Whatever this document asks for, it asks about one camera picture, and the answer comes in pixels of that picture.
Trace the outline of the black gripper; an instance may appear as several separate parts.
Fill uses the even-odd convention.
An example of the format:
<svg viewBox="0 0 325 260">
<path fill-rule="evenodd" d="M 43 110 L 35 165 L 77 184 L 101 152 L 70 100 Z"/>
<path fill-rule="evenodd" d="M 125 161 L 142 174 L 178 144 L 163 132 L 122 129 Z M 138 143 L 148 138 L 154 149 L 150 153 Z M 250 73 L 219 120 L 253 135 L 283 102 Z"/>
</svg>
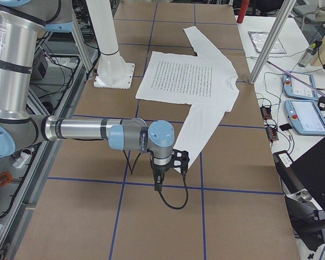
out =
<svg viewBox="0 0 325 260">
<path fill-rule="evenodd" d="M 165 173 L 170 169 L 170 165 L 157 165 L 153 160 L 151 160 L 151 169 L 153 171 L 154 190 L 162 191 Z"/>
</svg>

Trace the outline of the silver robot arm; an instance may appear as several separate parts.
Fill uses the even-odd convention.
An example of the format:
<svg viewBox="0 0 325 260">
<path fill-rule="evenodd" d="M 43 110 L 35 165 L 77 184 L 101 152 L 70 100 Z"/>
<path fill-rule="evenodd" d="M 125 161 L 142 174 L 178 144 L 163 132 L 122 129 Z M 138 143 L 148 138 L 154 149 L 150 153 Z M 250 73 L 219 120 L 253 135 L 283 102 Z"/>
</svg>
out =
<svg viewBox="0 0 325 260">
<path fill-rule="evenodd" d="M 106 140 L 115 150 L 151 155 L 154 188 L 175 167 L 174 129 L 164 120 L 65 119 L 26 110 L 37 35 L 71 32 L 71 1 L 0 1 L 0 158 L 43 141 Z"/>
</svg>

